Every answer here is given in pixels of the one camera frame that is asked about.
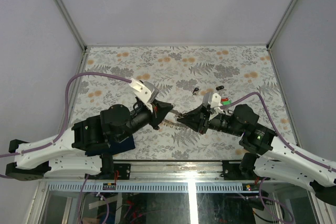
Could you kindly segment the silver keyring holder with rings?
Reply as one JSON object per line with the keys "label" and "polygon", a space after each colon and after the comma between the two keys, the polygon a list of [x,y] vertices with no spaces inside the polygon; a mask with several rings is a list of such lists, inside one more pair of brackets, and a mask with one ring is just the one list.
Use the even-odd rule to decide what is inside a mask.
{"label": "silver keyring holder with rings", "polygon": [[171,128],[186,128],[186,126],[180,122],[177,121],[177,119],[180,118],[181,113],[175,110],[172,110],[167,114],[165,119],[163,120],[163,124],[165,126],[169,126]]}

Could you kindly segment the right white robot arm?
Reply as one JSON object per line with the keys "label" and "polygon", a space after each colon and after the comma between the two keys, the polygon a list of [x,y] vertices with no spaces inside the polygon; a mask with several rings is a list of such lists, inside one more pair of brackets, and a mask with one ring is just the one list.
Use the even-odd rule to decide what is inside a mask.
{"label": "right white robot arm", "polygon": [[258,123],[258,119],[246,104],[235,107],[231,115],[215,113],[201,105],[178,122],[200,134],[213,130],[239,136],[239,144],[247,151],[239,165],[243,178],[267,177],[291,183],[335,205],[335,162],[282,141],[278,133]]}

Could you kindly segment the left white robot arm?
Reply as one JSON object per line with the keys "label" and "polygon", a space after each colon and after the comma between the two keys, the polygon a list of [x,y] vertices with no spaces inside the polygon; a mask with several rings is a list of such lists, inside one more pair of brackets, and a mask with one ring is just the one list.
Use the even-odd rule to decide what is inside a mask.
{"label": "left white robot arm", "polygon": [[140,100],[132,110],[115,104],[75,123],[61,137],[34,143],[12,140],[8,152],[16,157],[6,165],[4,177],[24,182],[53,177],[114,179],[113,156],[134,149],[133,135],[143,127],[158,130],[172,109],[172,104],[158,100],[152,109]]}

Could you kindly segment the green key tag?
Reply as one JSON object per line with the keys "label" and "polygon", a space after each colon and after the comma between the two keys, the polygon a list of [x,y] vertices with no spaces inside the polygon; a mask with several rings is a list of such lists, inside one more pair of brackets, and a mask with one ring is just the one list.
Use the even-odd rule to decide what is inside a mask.
{"label": "green key tag", "polygon": [[222,105],[229,105],[229,104],[231,104],[232,102],[231,102],[231,100],[228,100],[228,101],[222,101]]}

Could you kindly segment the floral patterned table mat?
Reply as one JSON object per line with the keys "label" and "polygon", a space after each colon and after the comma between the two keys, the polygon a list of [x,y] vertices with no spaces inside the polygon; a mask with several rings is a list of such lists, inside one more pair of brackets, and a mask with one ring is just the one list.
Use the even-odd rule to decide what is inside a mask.
{"label": "floral patterned table mat", "polygon": [[[82,71],[87,75],[79,79],[71,124],[114,104],[133,106],[135,96],[129,85],[105,77],[113,74],[154,84],[159,89],[158,100],[173,104],[181,113],[198,107],[208,92],[231,101],[247,95],[245,103],[259,115],[259,123],[276,127],[290,144],[296,144],[265,46],[90,47],[84,60]],[[217,91],[217,86],[224,89]],[[193,95],[196,87],[199,94]],[[210,161],[241,159],[245,153],[236,136],[211,130],[201,135],[163,123],[159,130],[142,128],[134,142],[135,149],[115,158]]]}

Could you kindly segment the dark blue cloth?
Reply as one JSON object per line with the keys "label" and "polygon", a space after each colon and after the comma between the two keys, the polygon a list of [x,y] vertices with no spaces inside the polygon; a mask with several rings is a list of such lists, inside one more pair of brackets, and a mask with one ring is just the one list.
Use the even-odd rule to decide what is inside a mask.
{"label": "dark blue cloth", "polygon": [[108,148],[103,148],[94,151],[86,151],[85,155],[96,156],[96,155],[102,155],[103,153],[108,153],[110,155],[117,155],[133,149],[135,149],[134,137],[130,136],[121,143],[112,142]]}

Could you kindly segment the aluminium front rail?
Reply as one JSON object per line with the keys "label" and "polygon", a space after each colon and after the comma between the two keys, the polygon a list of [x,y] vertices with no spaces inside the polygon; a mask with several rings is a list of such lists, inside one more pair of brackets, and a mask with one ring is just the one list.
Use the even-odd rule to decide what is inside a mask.
{"label": "aluminium front rail", "polygon": [[131,164],[128,181],[144,182],[176,182],[195,178],[200,182],[208,180],[224,180],[222,161],[210,162],[173,162],[173,161],[94,161],[85,158],[83,161],[70,161],[57,158],[49,162],[49,171],[42,179],[56,181],[82,180],[89,176],[90,180],[114,180],[113,167],[117,163]]}

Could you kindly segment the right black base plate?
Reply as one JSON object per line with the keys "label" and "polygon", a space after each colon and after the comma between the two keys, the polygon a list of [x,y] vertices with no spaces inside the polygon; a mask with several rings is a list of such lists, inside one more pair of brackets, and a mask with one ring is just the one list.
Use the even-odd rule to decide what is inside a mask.
{"label": "right black base plate", "polygon": [[255,161],[222,161],[221,177],[224,180],[256,180],[264,177],[254,172]]}

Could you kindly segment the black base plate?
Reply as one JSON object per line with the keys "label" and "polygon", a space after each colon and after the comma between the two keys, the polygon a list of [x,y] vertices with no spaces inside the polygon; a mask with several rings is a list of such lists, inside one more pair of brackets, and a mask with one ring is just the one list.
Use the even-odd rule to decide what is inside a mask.
{"label": "black base plate", "polygon": [[264,177],[254,172],[255,161],[222,161],[221,177],[224,180],[256,180]]}
{"label": "black base plate", "polygon": [[131,174],[131,164],[117,163],[113,167],[114,180],[129,180]]}

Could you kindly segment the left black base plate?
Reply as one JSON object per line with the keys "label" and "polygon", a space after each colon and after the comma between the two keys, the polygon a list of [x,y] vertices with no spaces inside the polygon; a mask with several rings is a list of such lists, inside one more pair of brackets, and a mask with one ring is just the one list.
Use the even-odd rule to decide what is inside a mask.
{"label": "left black base plate", "polygon": [[131,174],[131,164],[117,163],[113,167],[114,180],[129,180]]}

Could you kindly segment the left aluminium frame post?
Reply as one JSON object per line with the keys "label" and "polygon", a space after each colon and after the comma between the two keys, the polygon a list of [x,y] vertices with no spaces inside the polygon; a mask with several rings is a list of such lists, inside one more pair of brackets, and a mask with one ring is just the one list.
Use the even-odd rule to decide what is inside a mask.
{"label": "left aluminium frame post", "polygon": [[75,25],[75,23],[73,22],[66,6],[64,5],[64,2],[62,0],[53,0],[55,5],[57,6],[61,16],[63,17],[66,25],[68,26],[71,34],[73,35],[77,45],[79,46],[79,48],[82,51],[86,51],[87,49],[87,45],[84,42],[82,36],[79,34],[79,31]]}

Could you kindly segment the aluminium frame post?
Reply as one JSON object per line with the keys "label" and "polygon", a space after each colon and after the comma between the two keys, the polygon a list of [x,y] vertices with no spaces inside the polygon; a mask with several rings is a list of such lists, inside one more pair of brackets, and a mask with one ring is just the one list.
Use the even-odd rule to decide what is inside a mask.
{"label": "aluminium frame post", "polygon": [[275,44],[277,38],[279,37],[281,31],[283,30],[287,20],[289,19],[291,13],[293,12],[296,4],[298,3],[299,0],[290,0],[285,12],[283,13],[278,25],[276,26],[275,31],[273,32],[271,38],[266,44],[266,48],[270,50],[272,46]]}
{"label": "aluminium frame post", "polygon": [[57,6],[61,16],[63,17],[66,25],[68,26],[71,34],[73,35],[77,45],[79,46],[79,48],[82,51],[86,51],[87,49],[87,45],[84,42],[82,36],[79,34],[79,31],[75,25],[75,23],[73,22],[66,6],[64,5],[64,2],[62,0],[53,0],[55,5]]}

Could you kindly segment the right aluminium frame post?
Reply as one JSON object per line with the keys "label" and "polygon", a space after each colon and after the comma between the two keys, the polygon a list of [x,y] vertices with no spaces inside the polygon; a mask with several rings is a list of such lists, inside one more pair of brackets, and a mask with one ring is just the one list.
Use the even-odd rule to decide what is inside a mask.
{"label": "right aluminium frame post", "polygon": [[277,38],[279,37],[281,31],[283,30],[287,20],[289,19],[291,13],[293,12],[296,4],[298,3],[299,0],[290,0],[285,12],[283,13],[278,25],[276,26],[275,31],[273,32],[271,38],[266,44],[266,48],[270,50],[272,46],[275,44]]}

